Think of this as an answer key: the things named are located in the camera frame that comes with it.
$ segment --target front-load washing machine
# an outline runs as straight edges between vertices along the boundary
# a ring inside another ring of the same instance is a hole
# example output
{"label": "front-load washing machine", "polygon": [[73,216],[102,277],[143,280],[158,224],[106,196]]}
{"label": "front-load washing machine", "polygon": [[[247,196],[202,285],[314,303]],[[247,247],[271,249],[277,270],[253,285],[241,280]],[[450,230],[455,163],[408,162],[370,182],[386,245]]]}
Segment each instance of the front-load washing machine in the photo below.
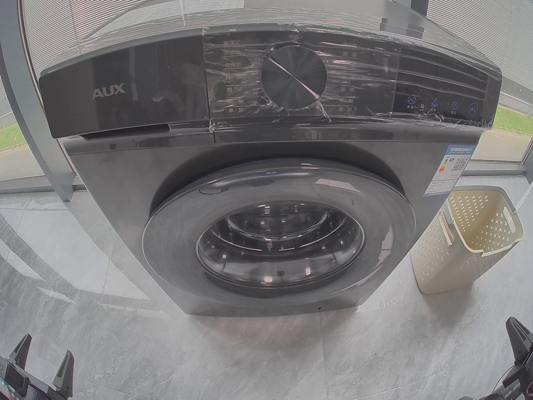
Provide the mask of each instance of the front-load washing machine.
{"label": "front-load washing machine", "polygon": [[501,74],[389,0],[154,0],[40,78],[50,132],[188,314],[364,301],[492,124]]}

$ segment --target beige laundry basket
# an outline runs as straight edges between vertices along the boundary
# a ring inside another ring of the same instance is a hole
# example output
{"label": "beige laundry basket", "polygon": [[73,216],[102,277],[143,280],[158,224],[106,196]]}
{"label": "beige laundry basket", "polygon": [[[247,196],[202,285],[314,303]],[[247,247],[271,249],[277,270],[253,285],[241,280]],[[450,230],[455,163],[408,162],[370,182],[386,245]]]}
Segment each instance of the beige laundry basket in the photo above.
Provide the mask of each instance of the beige laundry basket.
{"label": "beige laundry basket", "polygon": [[418,287],[440,293],[474,282],[519,241],[522,224],[498,187],[459,187],[411,250]]}

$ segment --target button icon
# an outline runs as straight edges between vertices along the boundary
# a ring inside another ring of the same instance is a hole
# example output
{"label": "button icon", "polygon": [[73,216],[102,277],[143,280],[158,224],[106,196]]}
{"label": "button icon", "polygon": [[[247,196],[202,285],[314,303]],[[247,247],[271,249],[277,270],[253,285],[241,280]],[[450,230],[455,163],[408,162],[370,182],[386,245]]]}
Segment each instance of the button icon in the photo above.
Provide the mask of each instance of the button icon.
{"label": "button icon", "polygon": [[475,116],[477,114],[477,110],[478,110],[477,104],[475,102],[471,103],[470,108],[468,110],[470,116],[472,117]]}

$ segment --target plastic wrap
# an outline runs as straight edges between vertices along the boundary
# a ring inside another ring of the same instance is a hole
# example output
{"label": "plastic wrap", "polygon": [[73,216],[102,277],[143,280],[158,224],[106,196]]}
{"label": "plastic wrap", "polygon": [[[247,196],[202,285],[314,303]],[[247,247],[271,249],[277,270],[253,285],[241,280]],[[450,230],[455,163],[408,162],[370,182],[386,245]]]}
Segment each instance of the plastic wrap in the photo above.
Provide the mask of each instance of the plastic wrap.
{"label": "plastic wrap", "polygon": [[[204,36],[213,129],[255,124],[258,116],[265,123],[491,122],[483,116],[489,74],[473,64],[390,37],[273,29]],[[265,60],[287,45],[314,51],[327,71],[323,93],[305,108],[276,104],[262,84]]]}

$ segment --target marble floor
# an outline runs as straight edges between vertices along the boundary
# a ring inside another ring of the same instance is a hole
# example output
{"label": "marble floor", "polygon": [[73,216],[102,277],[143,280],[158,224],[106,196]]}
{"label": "marble floor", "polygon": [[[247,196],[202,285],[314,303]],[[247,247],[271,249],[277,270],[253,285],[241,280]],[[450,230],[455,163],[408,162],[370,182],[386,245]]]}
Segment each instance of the marble floor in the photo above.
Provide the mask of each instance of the marble floor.
{"label": "marble floor", "polygon": [[50,383],[75,357],[74,398],[337,400],[481,397],[512,364],[505,320],[533,328],[533,194],[502,186],[526,237],[471,286],[425,296],[409,256],[358,309],[186,316],[130,254],[88,192],[0,196],[0,355],[33,342]]}

